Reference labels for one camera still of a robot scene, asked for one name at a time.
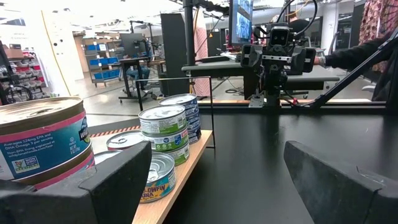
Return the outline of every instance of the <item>person's hand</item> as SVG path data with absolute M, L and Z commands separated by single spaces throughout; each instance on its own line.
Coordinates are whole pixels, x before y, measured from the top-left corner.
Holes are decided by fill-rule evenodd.
M 319 57 L 315 57 L 315 60 L 313 61 L 314 65 L 319 65 Z

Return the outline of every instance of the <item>black sleeve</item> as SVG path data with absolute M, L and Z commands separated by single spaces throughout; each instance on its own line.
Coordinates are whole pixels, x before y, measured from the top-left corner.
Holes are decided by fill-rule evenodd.
M 374 39 L 351 49 L 339 50 L 331 55 L 327 55 L 325 65 L 332 66 L 333 68 L 352 70 L 368 59 L 374 52 L 376 52 L 377 48 L 382 45 L 390 36 L 390 34 L 387 34 L 383 38 Z M 389 56 L 382 58 L 375 64 L 388 59 Z

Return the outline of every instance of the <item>concrete floor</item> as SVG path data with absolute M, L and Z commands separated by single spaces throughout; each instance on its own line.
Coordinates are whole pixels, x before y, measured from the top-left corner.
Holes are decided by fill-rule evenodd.
M 340 79 L 346 75 L 345 71 L 340 69 L 329 69 L 328 72 L 332 72 L 338 75 Z M 332 87 L 336 82 L 328 82 L 326 85 Z M 243 100 L 243 95 L 237 93 L 226 93 L 226 90 L 231 88 L 238 88 L 243 90 L 243 77 L 231 77 L 228 80 L 221 81 L 214 79 L 212 81 L 213 87 L 220 84 L 213 91 L 213 98 L 216 100 Z M 362 87 L 370 85 L 371 83 L 363 78 L 355 80 L 350 86 L 341 91 L 336 95 L 338 99 L 371 99 L 372 93 L 362 91 Z M 117 121 L 124 121 L 128 119 L 136 118 L 140 112 L 139 104 L 137 100 L 123 100 L 123 103 L 119 102 L 119 96 L 126 96 L 123 92 L 124 82 L 113 81 L 107 83 L 105 87 L 102 83 L 98 84 L 96 88 L 91 83 L 90 76 L 85 73 L 85 78 L 76 81 L 76 85 L 81 89 L 80 96 L 84 100 L 84 107 L 87 113 L 87 120 L 89 126 L 97 126 L 101 124 L 108 124 Z M 310 91 L 308 99 L 315 99 L 322 93 L 327 92 L 324 90 Z M 302 99 L 302 95 L 295 96 L 298 99 Z M 157 106 L 158 101 L 148 98 L 143 102 L 144 109 Z

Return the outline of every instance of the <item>canned fish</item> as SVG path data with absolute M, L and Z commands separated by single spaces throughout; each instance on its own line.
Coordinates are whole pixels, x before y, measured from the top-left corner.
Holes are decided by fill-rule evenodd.
M 94 165 L 94 153 L 90 143 L 87 149 L 63 164 L 41 173 L 13 181 L 27 185 L 34 185 L 35 188 L 39 190 L 49 185 L 55 184 L 74 173 L 86 170 Z
M 189 143 L 187 142 L 182 148 L 166 152 L 167 155 L 173 157 L 175 166 L 183 164 L 189 157 Z
M 146 137 L 146 139 L 150 141 L 152 149 L 157 152 L 176 150 L 189 141 L 188 130 L 186 128 L 180 133 L 165 137 Z
M 0 107 L 0 179 L 39 174 L 87 149 L 86 113 L 79 97 Z
M 199 111 L 192 116 L 187 116 L 188 131 L 197 129 L 200 127 Z
M 201 136 L 200 127 L 195 130 L 189 131 L 188 132 L 189 144 L 193 144 L 199 141 L 200 136 Z
M 180 105 L 156 106 L 138 114 L 145 136 L 165 136 L 185 129 L 185 108 Z
M 117 134 L 106 141 L 106 146 L 109 150 L 124 150 L 131 146 L 145 141 L 141 131 L 126 131 L 124 133 Z
M 169 194 L 175 186 L 174 160 L 171 156 L 152 153 L 147 185 L 140 203 L 156 201 Z
M 164 98 L 159 101 L 160 105 L 183 105 L 185 107 L 185 115 L 190 116 L 199 112 L 197 96 L 194 94 L 179 94 Z
M 110 150 L 110 151 L 99 152 L 94 155 L 95 164 L 98 165 L 103 161 L 119 154 L 120 152 L 123 152 L 123 150 Z

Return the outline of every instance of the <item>metal can lid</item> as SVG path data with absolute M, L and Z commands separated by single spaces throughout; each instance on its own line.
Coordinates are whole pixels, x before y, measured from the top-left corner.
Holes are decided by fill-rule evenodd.
M 125 148 L 133 146 L 142 141 L 145 141 L 141 131 L 126 131 L 124 133 L 117 134 L 106 141 L 106 145 L 113 149 Z
M 109 151 L 97 153 L 94 155 L 95 164 L 98 165 L 98 164 L 102 163 L 103 161 L 119 154 L 120 152 L 122 152 L 122 150 L 109 150 Z
M 15 121 L 48 116 L 81 103 L 80 97 L 56 97 L 32 100 L 0 107 L 0 127 Z
M 196 99 L 196 95 L 194 94 L 179 94 L 179 95 L 174 95 L 174 96 L 169 96 L 167 98 L 164 98 L 163 100 L 159 101 L 160 105 L 176 105 L 176 104 L 184 104 L 188 103 L 189 101 L 192 101 Z
M 144 110 L 138 114 L 140 119 L 163 119 L 163 118 L 171 118 L 185 111 L 185 107 L 181 105 L 165 105 L 165 106 L 155 106 L 153 108 L 149 108 L 148 110 Z
M 172 169 L 174 169 L 173 157 L 161 152 L 152 152 L 147 183 L 160 180 L 168 175 Z

